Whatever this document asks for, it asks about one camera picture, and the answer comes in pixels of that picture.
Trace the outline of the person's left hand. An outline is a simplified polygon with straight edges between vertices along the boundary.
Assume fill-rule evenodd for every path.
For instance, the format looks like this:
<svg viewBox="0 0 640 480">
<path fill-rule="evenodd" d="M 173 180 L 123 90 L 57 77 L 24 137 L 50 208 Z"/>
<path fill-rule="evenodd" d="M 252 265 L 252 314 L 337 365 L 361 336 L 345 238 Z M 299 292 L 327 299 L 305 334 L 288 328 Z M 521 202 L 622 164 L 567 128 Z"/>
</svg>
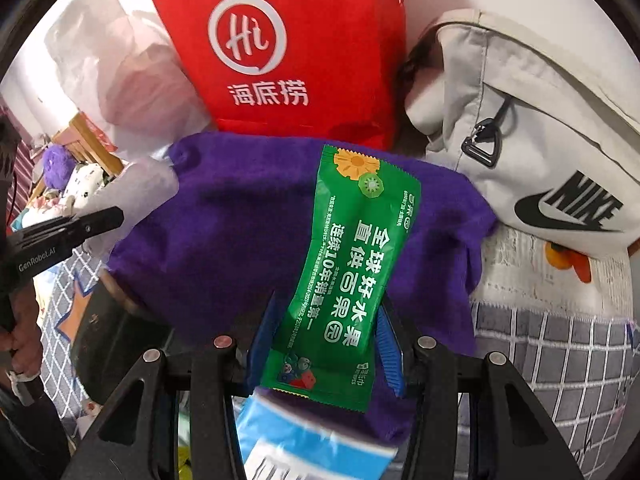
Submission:
<svg viewBox="0 0 640 480">
<path fill-rule="evenodd" d="M 42 363 L 42 343 L 34 284 L 27 282 L 10 298 L 15 326 L 12 332 L 1 334 L 1 350 L 14 351 L 12 368 L 16 374 L 36 376 Z"/>
</svg>

